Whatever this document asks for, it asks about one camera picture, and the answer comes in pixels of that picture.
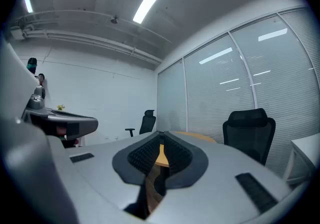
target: office chair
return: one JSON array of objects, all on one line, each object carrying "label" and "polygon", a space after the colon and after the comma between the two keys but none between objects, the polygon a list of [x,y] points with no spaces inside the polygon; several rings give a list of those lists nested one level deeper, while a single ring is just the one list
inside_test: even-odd
[{"label": "office chair", "polygon": [[[145,134],[145,133],[152,132],[152,129],[154,128],[155,122],[156,122],[156,117],[154,116],[154,110],[147,110],[146,112],[144,112],[144,117],[142,118],[142,124],[141,124],[139,134]],[[134,136],[132,131],[134,131],[135,129],[127,128],[124,130],[130,131],[131,137]]]},{"label": "office chair", "polygon": [[234,111],[223,124],[224,144],[266,164],[276,130],[274,119],[263,108]]}]

